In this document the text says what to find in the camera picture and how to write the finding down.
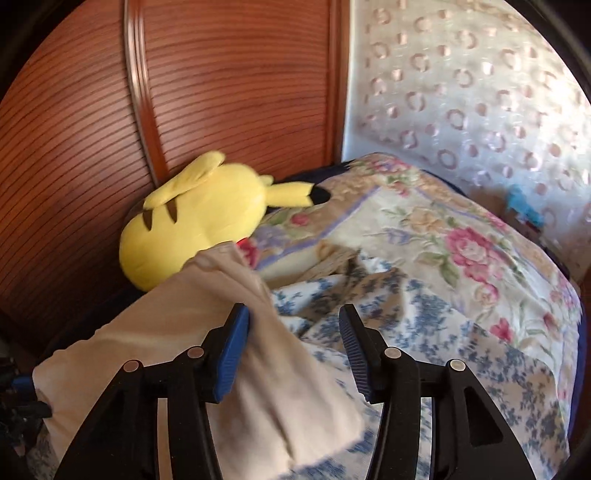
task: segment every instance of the beige cloth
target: beige cloth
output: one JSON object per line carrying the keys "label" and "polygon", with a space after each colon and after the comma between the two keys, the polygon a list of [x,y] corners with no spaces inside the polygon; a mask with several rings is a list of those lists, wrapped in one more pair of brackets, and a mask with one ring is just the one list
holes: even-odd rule
{"label": "beige cloth", "polygon": [[[224,478],[273,478],[358,439],[363,422],[354,403],[281,324],[266,285],[228,242],[198,253],[90,340],[36,367],[38,394],[53,409],[46,425],[57,457],[123,363],[172,360],[222,325],[235,302],[251,312],[248,342],[232,391],[208,406]],[[159,434],[161,453],[167,443]]]}

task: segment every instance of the stuffed animal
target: stuffed animal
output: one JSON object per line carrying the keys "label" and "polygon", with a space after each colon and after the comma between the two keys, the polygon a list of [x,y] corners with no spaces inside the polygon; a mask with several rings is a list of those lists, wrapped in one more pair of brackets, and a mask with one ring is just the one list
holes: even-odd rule
{"label": "stuffed animal", "polygon": [[199,250],[249,237],[268,206],[307,207],[330,194],[311,183],[273,185],[273,178],[230,163],[211,151],[201,155],[146,197],[143,211],[125,225],[119,262],[127,278],[148,291],[178,272]]}

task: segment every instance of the wood grain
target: wood grain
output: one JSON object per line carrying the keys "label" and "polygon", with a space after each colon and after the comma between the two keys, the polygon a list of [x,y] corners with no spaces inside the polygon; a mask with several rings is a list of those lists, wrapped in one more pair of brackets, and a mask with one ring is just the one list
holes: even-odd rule
{"label": "wood grain", "polygon": [[[125,284],[119,233],[152,189],[122,14],[118,0],[86,0],[0,103],[0,329],[36,351]],[[214,148],[278,178],[329,164],[330,14],[330,0],[145,0],[171,172]]]}

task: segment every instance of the metal pin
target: metal pin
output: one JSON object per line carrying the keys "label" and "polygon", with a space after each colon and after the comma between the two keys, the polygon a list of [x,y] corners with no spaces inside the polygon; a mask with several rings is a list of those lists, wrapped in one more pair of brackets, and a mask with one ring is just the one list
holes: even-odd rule
{"label": "metal pin", "polygon": [[389,346],[388,348],[386,348],[386,350],[384,350],[384,355],[388,358],[397,359],[402,356],[402,352],[398,350],[395,346]]}
{"label": "metal pin", "polygon": [[123,370],[125,370],[129,374],[131,372],[135,372],[138,368],[139,362],[137,360],[129,360],[128,362],[125,362],[125,364],[123,365]]}
{"label": "metal pin", "polygon": [[463,372],[466,369],[466,364],[457,358],[449,362],[449,366],[452,367],[456,372]]}
{"label": "metal pin", "polygon": [[189,358],[201,358],[205,354],[205,351],[200,346],[194,346],[187,351]]}

